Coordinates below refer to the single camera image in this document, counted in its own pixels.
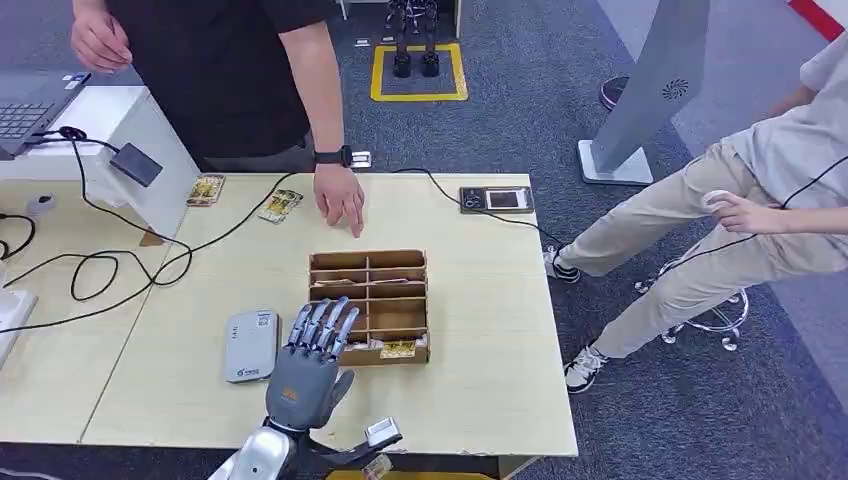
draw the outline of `man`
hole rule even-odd
[[[345,216],[359,236],[365,195],[348,168],[325,23],[333,0],[73,0],[73,7],[71,45],[80,61],[99,72],[132,63],[192,155],[216,171],[314,170],[327,223]]]
[[[713,145],[545,255],[551,277],[573,283],[580,271],[603,275],[672,227],[708,215],[704,194],[730,192],[712,200],[723,205],[714,213],[720,225],[685,255],[691,261],[660,277],[565,366],[569,393],[589,388],[608,359],[626,357],[739,288],[848,268],[848,161],[839,163],[848,156],[848,34],[801,67],[801,82],[771,118]],[[787,200],[787,209],[775,208]],[[710,253],[693,258],[703,252]]]

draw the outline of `black cable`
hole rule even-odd
[[[15,282],[20,281],[21,279],[32,274],[36,270],[54,262],[54,261],[57,261],[57,260],[60,260],[60,259],[63,259],[63,258],[81,258],[82,260],[80,261],[79,264],[77,264],[76,269],[74,270],[72,280],[71,280],[71,297],[74,298],[74,300],[77,300],[77,301],[90,300],[90,299],[95,298],[95,297],[103,294],[104,292],[106,292],[106,290],[108,290],[109,287],[111,287],[112,284],[114,283],[114,281],[117,277],[118,265],[119,265],[119,260],[114,255],[129,255],[129,256],[131,256],[136,261],[136,263],[139,265],[139,267],[142,269],[142,271],[144,272],[145,276],[148,279],[148,282],[147,282],[147,284],[145,284],[143,287],[141,287],[135,293],[129,295],[128,297],[125,297],[124,299],[122,299],[122,300],[120,300],[120,301],[118,301],[118,302],[116,302],[116,303],[114,303],[114,304],[112,304],[108,307],[105,307],[105,308],[102,308],[102,309],[99,309],[99,310],[96,310],[96,311],[93,311],[93,312],[89,312],[89,313],[86,313],[86,314],[83,314],[83,315],[77,315],[77,316],[74,316],[74,317],[66,318],[64,320],[58,320],[58,321],[55,321],[55,322],[42,323],[42,324],[38,324],[38,325],[25,325],[25,326],[21,326],[21,327],[17,327],[17,328],[7,328],[7,329],[4,329],[4,330],[0,330],[0,334],[15,332],[15,331],[22,331],[22,330],[35,330],[35,329],[40,329],[40,328],[53,327],[53,326],[57,326],[57,325],[63,325],[65,323],[74,322],[74,321],[77,321],[77,320],[82,320],[84,318],[90,318],[90,317],[93,317],[93,316],[96,316],[96,315],[100,315],[102,313],[109,312],[111,310],[114,310],[114,309],[124,305],[125,303],[129,302],[130,300],[132,300],[132,299],[138,297],[139,295],[143,294],[144,292],[146,292],[149,288],[151,288],[153,286],[173,285],[174,283],[180,281],[188,273],[189,268],[191,267],[192,260],[193,260],[193,254],[195,252],[220,242],[221,240],[223,240],[224,238],[226,238],[227,236],[231,235],[233,232],[238,230],[242,225],[244,225],[250,219],[250,217],[253,216],[253,214],[256,212],[256,210],[258,210],[268,200],[268,198],[274,193],[274,191],[279,187],[280,183],[282,183],[283,180],[294,175],[293,173],[289,173],[289,174],[286,174],[286,175],[283,175],[282,177],[280,177],[274,183],[274,186],[262,198],[262,200],[259,203],[257,203],[256,206],[254,206],[250,210],[250,212],[248,212],[248,214],[240,222],[238,222],[236,225],[234,225],[232,228],[230,228],[229,230],[227,230],[223,234],[219,235],[218,237],[215,237],[212,240],[210,240],[210,241],[208,241],[208,242],[206,242],[206,243],[204,243],[204,244],[202,244],[198,247],[192,248],[189,245],[187,245],[187,244],[185,244],[185,243],[183,243],[179,240],[169,238],[169,237],[167,237],[165,235],[161,235],[161,234],[159,234],[159,233],[157,233],[157,232],[155,232],[151,229],[137,225],[137,224],[133,223],[132,221],[127,220],[126,218],[124,218],[120,214],[115,213],[111,210],[107,210],[105,208],[99,207],[99,206],[95,205],[94,203],[92,203],[90,200],[88,200],[86,187],[85,187],[85,168],[83,167],[83,164],[82,164],[82,157],[79,153],[77,143],[96,143],[96,144],[103,145],[103,146],[111,149],[113,152],[119,152],[120,149],[118,149],[117,147],[115,147],[115,146],[113,146],[113,145],[111,145],[107,142],[88,139],[85,136],[85,132],[71,128],[71,127],[62,127],[58,132],[47,132],[46,134],[54,134],[54,133],[59,133],[65,138],[61,138],[61,139],[58,139],[58,138],[43,138],[43,139],[39,140],[38,142],[35,142],[34,144],[39,145],[39,144],[44,144],[44,143],[55,143],[55,142],[70,142],[71,143],[71,146],[74,150],[74,155],[76,156],[77,165],[80,169],[80,180],[81,180],[81,183],[82,183],[83,201],[85,201],[85,203],[87,205],[89,205],[90,207],[92,207],[92,208],[94,208],[98,211],[108,213],[108,214],[116,217],[117,219],[121,220],[122,222],[126,223],[127,225],[129,225],[133,228],[136,228],[136,229],[141,230],[145,233],[149,233],[151,235],[154,235],[154,236],[156,236],[156,237],[158,237],[162,240],[169,241],[169,242],[172,242],[172,243],[176,243],[176,244],[182,246],[183,248],[185,248],[186,251],[183,252],[182,254],[172,258],[171,260],[165,262],[161,267],[159,267],[152,274],[150,273],[149,270],[147,270],[147,268],[144,266],[144,264],[141,262],[141,259],[138,258],[138,256],[135,254],[135,252],[132,252],[130,250],[102,250],[102,251],[87,254],[87,255],[76,254],[76,253],[64,253],[64,254],[61,254],[61,255],[57,255],[53,258],[50,258],[48,260],[45,260],[44,262],[41,262],[40,264],[36,265],[35,267],[32,267],[31,269],[27,270],[26,272],[22,273],[21,275],[18,275],[17,277],[13,278],[9,282],[7,282],[6,285],[4,285],[4,287],[7,287],[9,285],[14,284]],[[186,256],[188,256],[186,264],[183,267],[182,271],[175,278],[168,280],[168,281],[159,280],[160,275],[165,271],[166,268],[168,268],[169,266],[171,266],[172,264],[174,264],[175,262],[179,261],[180,259],[182,259]],[[76,291],[76,285],[77,285],[77,279],[79,278],[80,270],[82,269],[82,267],[85,265],[86,262],[91,261],[91,260],[102,260],[102,259],[108,259],[108,260],[111,260],[113,262],[114,268],[112,270],[112,274],[110,276],[110,279],[106,282],[106,284],[102,288],[100,288],[96,292],[94,292],[90,295],[85,295],[85,296],[79,295]]]
[[[830,173],[830,171],[831,171],[831,170],[833,170],[834,168],[838,167],[840,164],[842,164],[842,162],[844,162],[844,161],[846,161],[846,160],[848,160],[848,155],[846,155],[846,156],[844,156],[844,157],[840,158],[840,159],[839,159],[836,163],[834,163],[833,165],[831,165],[830,167],[828,167],[827,169],[825,169],[825,171],[823,171],[822,173],[820,173],[820,174],[819,174],[816,178],[814,178],[814,179],[810,180],[810,182],[809,182],[809,183],[807,183],[807,184],[806,184],[806,185],[804,185],[803,187],[801,187],[801,188],[799,188],[798,190],[796,190],[796,191],[795,191],[795,193],[793,193],[792,195],[789,195],[789,198],[787,198],[786,200],[784,200],[784,201],[783,201],[783,203],[782,203],[782,204],[780,204],[780,207],[779,207],[779,208],[780,208],[780,210],[786,210],[786,209],[787,209],[787,206],[789,205],[789,202],[791,202],[793,198],[797,197],[797,196],[798,196],[798,195],[800,195],[800,194],[801,194],[804,190],[806,190],[806,189],[808,189],[808,188],[812,187],[813,185],[815,185],[816,183],[818,183],[818,182],[819,182],[819,180],[821,180],[821,179],[822,179],[822,177],[824,177],[825,175],[827,175],[828,173]],[[732,246],[734,246],[734,245],[739,245],[740,243],[747,242],[748,240],[753,240],[753,239],[757,238],[757,236],[759,236],[759,234],[758,234],[758,233],[754,233],[754,234],[752,234],[752,235],[751,235],[751,236],[749,236],[749,237],[745,237],[745,238],[742,238],[742,239],[739,239],[739,240],[734,240],[734,241],[732,241],[732,242],[730,242],[730,243],[728,243],[728,244],[722,245],[722,246],[720,246],[720,247],[716,247],[716,248],[713,248],[713,249],[711,249],[711,250],[707,250],[707,251],[700,252],[700,253],[697,253],[697,254],[695,254],[695,255],[692,255],[691,257],[686,258],[686,259],[684,259],[683,261],[681,261],[681,262],[679,262],[679,263],[672,264],[670,267],[668,267],[668,268],[667,268],[665,271],[663,271],[661,274],[657,275],[656,280],[659,280],[659,279],[660,279],[660,278],[662,278],[662,276],[663,276],[663,275],[665,275],[666,273],[668,273],[668,272],[670,272],[670,271],[674,270],[675,268],[677,268],[677,267],[679,267],[679,266],[681,266],[681,265],[685,265],[686,263],[688,263],[688,262],[690,262],[690,261],[692,261],[692,260],[694,260],[694,259],[696,259],[696,258],[698,258],[698,257],[701,257],[701,256],[703,256],[703,255],[708,255],[708,254],[711,254],[711,253],[715,253],[715,252],[719,252],[719,251],[721,251],[721,250],[724,250],[725,248],[732,247]]]
[[[393,171],[392,173],[404,173],[404,172],[420,172],[420,173],[425,173],[425,174],[427,174],[427,176],[428,176],[428,177],[430,177],[430,180],[433,182],[433,185],[435,185],[435,186],[436,186],[436,188],[438,188],[438,189],[439,189],[439,191],[442,193],[442,195],[444,195],[444,196],[445,196],[445,198],[447,198],[448,200],[452,201],[453,203],[455,203],[455,204],[459,205],[460,207],[462,206],[462,204],[459,202],[459,200],[457,200],[457,199],[453,198],[450,194],[448,194],[448,192],[446,192],[446,191],[445,191],[445,189],[444,189],[444,188],[442,188],[442,186],[441,186],[441,185],[439,185],[439,182],[437,182],[437,181],[436,181],[435,177],[433,177],[433,173],[432,173],[432,172],[430,172],[430,170],[427,170],[426,168],[420,168],[420,167],[411,167],[411,168],[401,168],[401,169],[399,169],[399,170],[395,170],[395,171]],[[521,220],[510,220],[510,219],[508,219],[508,218],[503,218],[503,217],[500,217],[500,216],[498,216],[498,215],[495,215],[494,213],[489,213],[489,212],[487,212],[487,211],[485,211],[485,210],[482,210],[482,209],[470,209],[470,210],[476,210],[478,213],[482,213],[482,214],[484,214],[484,215],[488,215],[488,216],[490,216],[490,217],[492,217],[492,218],[494,218],[494,219],[496,219],[496,220],[500,220],[500,221],[502,221],[502,222],[504,222],[504,223],[511,223],[511,224],[513,224],[513,225],[524,225],[524,226],[527,226],[527,227],[533,227],[533,228],[535,228],[536,230],[538,230],[538,231],[539,231],[539,233],[541,233],[542,235],[544,235],[544,236],[546,236],[546,237],[550,238],[551,240],[553,240],[553,241],[557,242],[557,244],[558,244],[558,246],[557,246],[557,250],[559,250],[559,249],[561,249],[562,247],[564,247],[564,246],[565,246],[565,243],[563,243],[562,241],[560,241],[560,239],[558,239],[558,238],[556,238],[555,236],[551,235],[550,233],[548,233],[547,231],[545,231],[545,229],[543,229],[542,227],[540,227],[540,226],[538,226],[538,225],[536,225],[536,224],[534,224],[534,223],[530,223],[530,222],[523,222],[523,221],[521,221]]]
[[[26,240],[24,240],[24,242],[21,243],[21,245],[15,249],[12,249],[7,242],[0,240],[0,260],[8,260],[14,257],[18,253],[20,253],[21,250],[28,247],[29,244],[32,243],[32,239],[35,238],[35,220],[25,215],[7,215],[5,213],[0,213],[0,220],[4,220],[7,218],[17,218],[29,222],[29,234],[27,235]]]

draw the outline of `wooden organizer box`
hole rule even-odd
[[[348,297],[360,310],[342,366],[429,361],[424,252],[316,253],[309,260],[310,303]]]

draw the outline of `laptop keyboard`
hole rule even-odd
[[[0,140],[29,136],[30,129],[52,106],[52,103],[0,102]]]

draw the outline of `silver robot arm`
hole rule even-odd
[[[392,418],[366,428],[365,442],[345,451],[310,438],[310,430],[326,425],[353,382],[352,371],[339,375],[338,359],[359,309],[348,310],[336,334],[335,325],[348,299],[336,301],[322,329],[322,317],[330,303],[324,300],[314,311],[311,305],[300,310],[268,384],[268,417],[209,480],[294,478],[307,465],[317,465],[329,473],[339,467],[365,464],[403,438]]]

